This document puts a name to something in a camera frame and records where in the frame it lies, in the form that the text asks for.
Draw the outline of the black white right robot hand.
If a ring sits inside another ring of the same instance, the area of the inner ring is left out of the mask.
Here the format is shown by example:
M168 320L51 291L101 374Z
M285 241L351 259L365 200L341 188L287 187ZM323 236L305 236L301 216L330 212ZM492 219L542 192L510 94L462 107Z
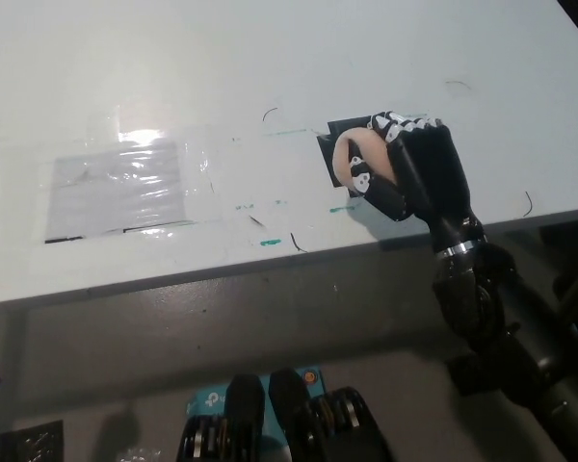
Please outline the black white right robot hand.
M342 134L333 161L337 179L387 217L423 220L439 257L486 241L451 132L440 119L377 113L366 127Z

